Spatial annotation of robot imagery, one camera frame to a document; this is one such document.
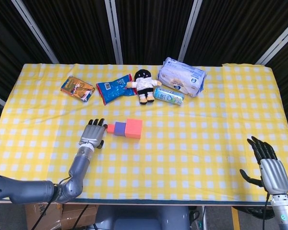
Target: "yellow checkered tablecloth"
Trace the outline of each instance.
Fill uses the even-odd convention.
[[[103,105],[98,92],[87,103],[60,92],[72,74],[88,83],[112,81],[139,69],[153,76],[161,66],[26,64],[0,119],[0,174],[58,183],[78,150],[91,118],[109,124],[143,119],[141,140],[105,133],[79,200],[145,199],[265,201],[265,191],[246,183],[239,169],[260,176],[251,135],[270,143],[288,173],[288,125],[270,68],[226,64],[200,67],[204,91],[182,106],[138,96]]]

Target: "plush doll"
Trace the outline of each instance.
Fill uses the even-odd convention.
[[[127,88],[136,88],[140,97],[140,104],[154,102],[153,96],[154,86],[162,85],[161,82],[152,79],[152,75],[148,70],[141,69],[136,72],[134,81],[127,83]]]

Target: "robotic arm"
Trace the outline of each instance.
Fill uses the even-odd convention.
[[[69,180],[63,184],[53,184],[51,181],[18,181],[0,176],[0,200],[9,198],[14,204],[29,204],[41,202],[67,203],[82,193],[83,179],[86,174],[94,148],[102,148],[102,136],[108,127],[90,120],[80,139],[80,148],[69,169]]]
[[[247,139],[254,150],[261,172],[261,180],[250,178],[240,169],[242,177],[249,183],[264,187],[272,195],[271,205],[280,230],[288,230],[288,177],[281,161],[268,143],[255,137]]]

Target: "blue snack bag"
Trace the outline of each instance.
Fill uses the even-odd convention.
[[[127,88],[127,82],[132,81],[131,74],[110,82],[97,83],[96,87],[104,102],[104,105],[118,98],[119,96],[136,95],[136,89]]]

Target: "cardboard box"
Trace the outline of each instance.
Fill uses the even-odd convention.
[[[34,226],[46,206],[47,204],[25,205],[28,230]],[[85,205],[51,204],[36,230],[69,230],[75,224],[84,207]],[[97,210],[97,205],[89,205],[82,214],[77,227],[94,224]]]

